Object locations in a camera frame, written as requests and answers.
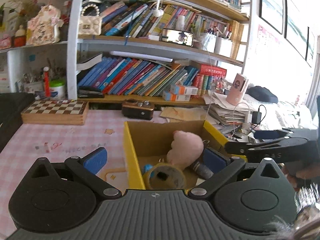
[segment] hand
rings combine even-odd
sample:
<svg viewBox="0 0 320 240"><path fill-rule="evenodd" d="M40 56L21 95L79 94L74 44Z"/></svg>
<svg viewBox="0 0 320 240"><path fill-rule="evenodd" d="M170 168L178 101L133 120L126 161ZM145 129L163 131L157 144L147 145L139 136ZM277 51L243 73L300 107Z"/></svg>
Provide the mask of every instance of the hand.
<svg viewBox="0 0 320 240"><path fill-rule="evenodd" d="M297 188L296 178L313 179L315 177L320 176L320 163L313 163L313 164L309 165L308 167L306 167L300 171L297 171L296 177L289 174L289 171L287 170L286 166L284 166L282 168L282 172L284 173L284 175L286 175L288 181L291 183L291 185L297 191L299 189Z"/></svg>

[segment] chessboard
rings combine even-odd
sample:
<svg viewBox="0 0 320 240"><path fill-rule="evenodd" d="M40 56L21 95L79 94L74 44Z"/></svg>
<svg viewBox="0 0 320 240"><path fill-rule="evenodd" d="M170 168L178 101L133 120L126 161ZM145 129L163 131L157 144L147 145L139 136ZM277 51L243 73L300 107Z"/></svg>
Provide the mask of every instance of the chessboard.
<svg viewBox="0 0 320 240"><path fill-rule="evenodd" d="M35 101L22 111L23 123L84 125L89 104L84 101Z"/></svg>

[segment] pink plaid tablecloth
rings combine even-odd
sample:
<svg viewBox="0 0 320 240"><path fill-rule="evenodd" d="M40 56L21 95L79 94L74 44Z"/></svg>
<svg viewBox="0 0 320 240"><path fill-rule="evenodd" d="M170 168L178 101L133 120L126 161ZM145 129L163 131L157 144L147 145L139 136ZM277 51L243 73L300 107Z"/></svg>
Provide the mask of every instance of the pink plaid tablecloth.
<svg viewBox="0 0 320 240"><path fill-rule="evenodd" d="M166 122L160 113L154 113L152 122ZM105 168L125 168L123 123L128 120L133 121L122 116L121 111L89 110L84 126L23 124L0 154L0 233L9 236L16 230L8 212L9 199L37 158L45 156L50 162L63 162L70 156L83 157L105 147ZM107 129L114 133L105 133ZM50 153L45 153L45 142L52 149Z"/></svg>

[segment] tape roll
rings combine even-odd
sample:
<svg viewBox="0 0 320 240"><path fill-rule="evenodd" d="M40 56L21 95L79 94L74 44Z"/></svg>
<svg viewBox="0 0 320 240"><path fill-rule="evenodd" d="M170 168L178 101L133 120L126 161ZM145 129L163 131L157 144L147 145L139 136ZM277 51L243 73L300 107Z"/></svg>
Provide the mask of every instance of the tape roll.
<svg viewBox="0 0 320 240"><path fill-rule="evenodd" d="M146 189L151 190L184 189L187 185L182 170L168 163L158 163L143 174L142 178Z"/></svg>

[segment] yellow box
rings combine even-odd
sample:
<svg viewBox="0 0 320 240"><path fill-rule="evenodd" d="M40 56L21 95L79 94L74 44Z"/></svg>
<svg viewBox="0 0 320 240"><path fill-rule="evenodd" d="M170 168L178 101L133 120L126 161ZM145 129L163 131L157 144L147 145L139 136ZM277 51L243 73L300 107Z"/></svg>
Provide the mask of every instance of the yellow box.
<svg viewBox="0 0 320 240"><path fill-rule="evenodd" d="M203 140L209 140L210 147L226 154L223 146L228 141L227 138L208 121L177 123L124 122L124 152L129 188L146 189L141 169L146 164L155 165L159 162L159 159L165 158L171 149L173 132L176 130L195 133ZM189 169L185 169L183 173L187 178L187 188L194 187L198 176Z"/></svg>

